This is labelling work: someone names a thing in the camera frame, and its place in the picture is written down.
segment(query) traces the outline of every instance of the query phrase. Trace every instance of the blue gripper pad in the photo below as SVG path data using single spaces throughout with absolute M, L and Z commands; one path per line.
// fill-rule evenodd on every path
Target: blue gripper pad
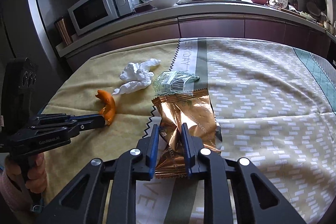
M 146 153 L 146 165 L 149 167 L 149 176 L 152 179 L 154 177 L 159 148 L 159 127 L 156 124 L 153 127 L 150 138 Z
M 183 148 L 183 156 L 184 156 L 184 163 L 185 163 L 185 172 L 187 173 L 188 177 L 191 177 L 192 171 L 191 167 L 194 165 L 192 161 L 194 162 L 195 154 L 193 153 L 193 142 L 191 139 L 191 136 L 189 134 L 188 127 L 184 123 L 181 127 L 181 142 L 182 142 L 182 148 Z

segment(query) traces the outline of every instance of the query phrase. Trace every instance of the microwave knob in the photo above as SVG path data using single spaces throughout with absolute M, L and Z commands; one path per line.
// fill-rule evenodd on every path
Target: microwave knob
M 125 0 L 118 0 L 118 6 L 124 6 L 126 4 Z

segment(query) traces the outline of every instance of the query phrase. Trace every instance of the red bowl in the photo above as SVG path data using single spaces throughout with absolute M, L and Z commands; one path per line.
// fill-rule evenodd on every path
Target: red bowl
M 251 0 L 255 4 L 265 5 L 268 0 Z

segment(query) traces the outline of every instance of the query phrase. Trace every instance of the barcode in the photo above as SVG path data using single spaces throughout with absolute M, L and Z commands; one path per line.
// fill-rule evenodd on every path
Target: barcode
M 178 80 L 173 81 L 170 89 L 171 90 L 183 91 L 183 87 L 184 87 L 184 79 L 178 79 Z

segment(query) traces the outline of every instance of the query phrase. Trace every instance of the refrigerator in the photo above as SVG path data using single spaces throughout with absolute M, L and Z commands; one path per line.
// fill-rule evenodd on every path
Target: refrigerator
M 71 75 L 56 51 L 61 43 L 54 22 L 79 0 L 1 0 L 0 60 L 30 58 L 38 65 L 31 111 L 37 113 Z

